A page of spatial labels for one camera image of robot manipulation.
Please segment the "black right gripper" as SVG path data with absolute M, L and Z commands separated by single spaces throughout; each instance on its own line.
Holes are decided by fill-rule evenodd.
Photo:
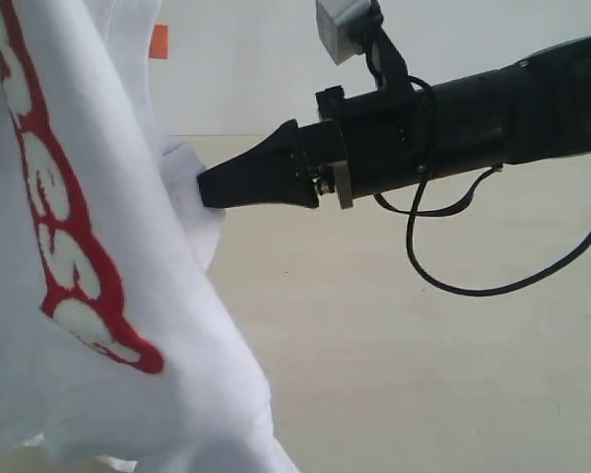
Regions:
M 352 98 L 336 86 L 315 94 L 319 121 L 292 119 L 247 152 L 201 172 L 205 207 L 284 204 L 319 207 L 334 193 L 340 207 L 379 193 L 403 162 L 424 152 L 432 118 L 429 90 L 379 90 Z

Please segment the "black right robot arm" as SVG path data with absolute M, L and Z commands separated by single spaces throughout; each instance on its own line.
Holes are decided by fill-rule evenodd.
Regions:
M 214 209 L 283 204 L 343 207 L 374 194 L 475 169 L 591 153 L 591 36 L 512 65 L 416 88 L 381 36 L 368 55 L 378 90 L 317 94 L 319 119 L 293 120 L 246 153 L 198 176 Z

